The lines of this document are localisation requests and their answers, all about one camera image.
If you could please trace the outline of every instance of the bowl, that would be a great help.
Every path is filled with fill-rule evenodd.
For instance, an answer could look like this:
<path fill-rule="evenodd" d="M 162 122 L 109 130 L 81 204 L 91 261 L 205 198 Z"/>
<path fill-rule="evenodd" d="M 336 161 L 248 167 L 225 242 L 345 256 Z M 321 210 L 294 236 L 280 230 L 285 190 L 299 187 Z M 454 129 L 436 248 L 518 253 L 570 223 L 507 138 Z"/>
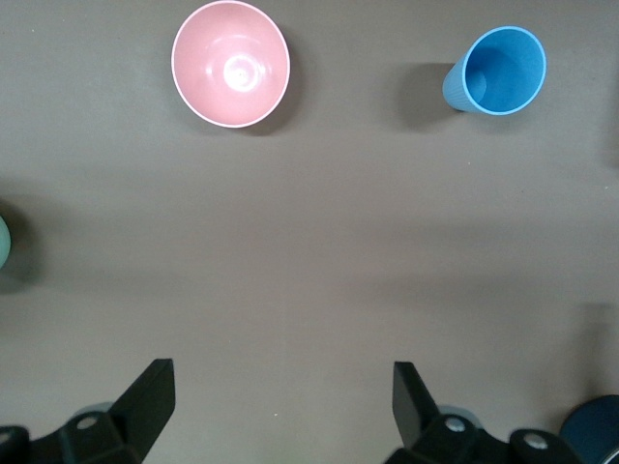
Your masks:
<path fill-rule="evenodd" d="M 0 268 L 4 266 L 11 251 L 11 233 L 7 223 L 0 217 Z"/>
<path fill-rule="evenodd" d="M 199 117 L 243 128 L 280 103 L 290 78 L 290 55 L 270 17 L 247 3 L 222 0 L 185 20 L 172 47 L 172 75 Z"/>

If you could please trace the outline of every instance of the blue cup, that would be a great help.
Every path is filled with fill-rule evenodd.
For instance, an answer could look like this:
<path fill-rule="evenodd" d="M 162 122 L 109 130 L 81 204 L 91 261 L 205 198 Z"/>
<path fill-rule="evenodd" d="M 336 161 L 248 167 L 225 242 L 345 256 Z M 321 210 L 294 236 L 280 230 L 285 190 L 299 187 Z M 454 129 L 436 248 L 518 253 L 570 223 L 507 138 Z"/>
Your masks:
<path fill-rule="evenodd" d="M 537 37 L 521 27 L 497 27 L 476 40 L 449 71 L 443 97 L 460 111 L 516 113 L 540 92 L 545 68 Z"/>

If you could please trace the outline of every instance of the metal bolt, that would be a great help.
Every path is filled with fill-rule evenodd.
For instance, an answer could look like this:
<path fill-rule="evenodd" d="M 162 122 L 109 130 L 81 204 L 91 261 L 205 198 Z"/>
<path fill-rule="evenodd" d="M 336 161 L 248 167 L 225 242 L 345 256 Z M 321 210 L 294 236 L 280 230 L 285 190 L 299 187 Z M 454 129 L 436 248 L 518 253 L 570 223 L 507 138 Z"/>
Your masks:
<path fill-rule="evenodd" d="M 524 436 L 524 442 L 536 450 L 547 450 L 548 448 L 548 442 L 537 433 L 527 433 Z"/>
<path fill-rule="evenodd" d="M 77 423 L 76 427 L 78 430 L 86 430 L 87 428 L 92 427 L 96 423 L 97 423 L 97 418 L 95 416 L 88 416 L 87 418 L 80 420 Z"/>
<path fill-rule="evenodd" d="M 458 418 L 447 418 L 447 420 L 445 420 L 445 425 L 447 425 L 447 428 L 452 432 L 463 432 L 466 430 L 466 425 Z"/>

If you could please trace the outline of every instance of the plastic cup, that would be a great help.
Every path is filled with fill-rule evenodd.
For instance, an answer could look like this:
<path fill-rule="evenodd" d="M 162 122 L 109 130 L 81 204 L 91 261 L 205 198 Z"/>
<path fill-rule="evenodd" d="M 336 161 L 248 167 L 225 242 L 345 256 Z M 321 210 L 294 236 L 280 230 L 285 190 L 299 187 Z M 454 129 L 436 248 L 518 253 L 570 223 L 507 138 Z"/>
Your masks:
<path fill-rule="evenodd" d="M 521 27 L 497 27 L 476 40 L 449 71 L 443 97 L 460 111 L 516 113 L 540 92 L 545 69 L 537 37 Z"/>

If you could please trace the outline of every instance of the tabletop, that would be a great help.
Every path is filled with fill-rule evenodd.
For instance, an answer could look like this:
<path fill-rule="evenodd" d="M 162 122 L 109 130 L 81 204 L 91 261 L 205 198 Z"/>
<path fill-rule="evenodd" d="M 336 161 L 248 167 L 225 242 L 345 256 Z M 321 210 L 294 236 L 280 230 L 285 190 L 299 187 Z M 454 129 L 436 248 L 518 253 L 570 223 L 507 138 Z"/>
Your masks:
<path fill-rule="evenodd" d="M 252 3 L 291 76 L 237 130 L 172 79 L 203 2 L 0 6 L 0 423 L 43 436 L 172 358 L 147 463 L 378 464 L 394 361 L 503 440 L 617 392 L 619 2 Z M 504 24 L 544 45 L 540 95 L 452 110 Z"/>

